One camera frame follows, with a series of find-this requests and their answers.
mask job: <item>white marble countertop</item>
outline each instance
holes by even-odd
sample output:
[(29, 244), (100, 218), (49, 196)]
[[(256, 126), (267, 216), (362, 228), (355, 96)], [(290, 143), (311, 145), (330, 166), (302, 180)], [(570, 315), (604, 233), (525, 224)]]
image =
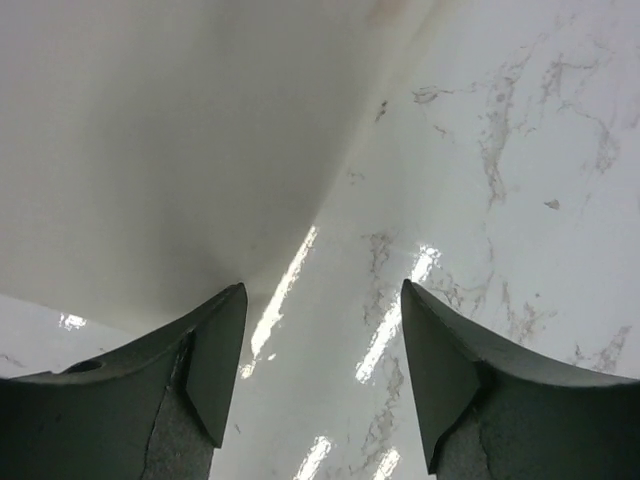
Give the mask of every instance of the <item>white marble countertop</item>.
[[(477, 0), (434, 15), (415, 40), (426, 56), (380, 98), (252, 311), (212, 478), (426, 476), (398, 329), (407, 277), (528, 348), (640, 378), (640, 6)], [(1, 311), (32, 321), (0, 324), (3, 374), (130, 338), (16, 305)], [(33, 349), (31, 335), (52, 340)]]

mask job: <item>marble tabletop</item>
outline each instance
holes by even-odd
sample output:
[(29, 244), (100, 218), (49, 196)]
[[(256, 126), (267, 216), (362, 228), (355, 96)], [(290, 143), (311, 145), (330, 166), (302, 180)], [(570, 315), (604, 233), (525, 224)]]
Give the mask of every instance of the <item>marble tabletop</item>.
[[(640, 6), (476, 0), (433, 15), (415, 37), (424, 56), (390, 79), (271, 301), (250, 314), (211, 478), (426, 477), (399, 329), (405, 278), (528, 348), (640, 378)], [(5, 375), (131, 338), (0, 307)]]

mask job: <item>marble surface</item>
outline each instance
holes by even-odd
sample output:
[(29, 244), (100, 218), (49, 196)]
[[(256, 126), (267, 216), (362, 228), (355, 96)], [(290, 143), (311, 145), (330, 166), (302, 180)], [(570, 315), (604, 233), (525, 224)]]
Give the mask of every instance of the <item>marble surface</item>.
[[(640, 6), (462, 1), (437, 15), (249, 318), (211, 478), (426, 477), (399, 330), (407, 277), (528, 348), (640, 378)], [(17, 315), (3, 331), (23, 328)], [(66, 342), (43, 345), (52, 358), (123, 341), (56, 315), (30, 333)], [(12, 338), (2, 373), (39, 361)]]

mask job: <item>black plastic part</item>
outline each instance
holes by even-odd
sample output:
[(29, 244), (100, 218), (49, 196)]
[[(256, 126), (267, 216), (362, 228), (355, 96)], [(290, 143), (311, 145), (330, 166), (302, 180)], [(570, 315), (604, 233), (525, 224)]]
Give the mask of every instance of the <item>black plastic part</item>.
[(640, 478), (640, 382), (536, 354), (409, 281), (402, 326), (439, 480)]
[(235, 285), (61, 374), (0, 379), (0, 479), (207, 479), (246, 310)]

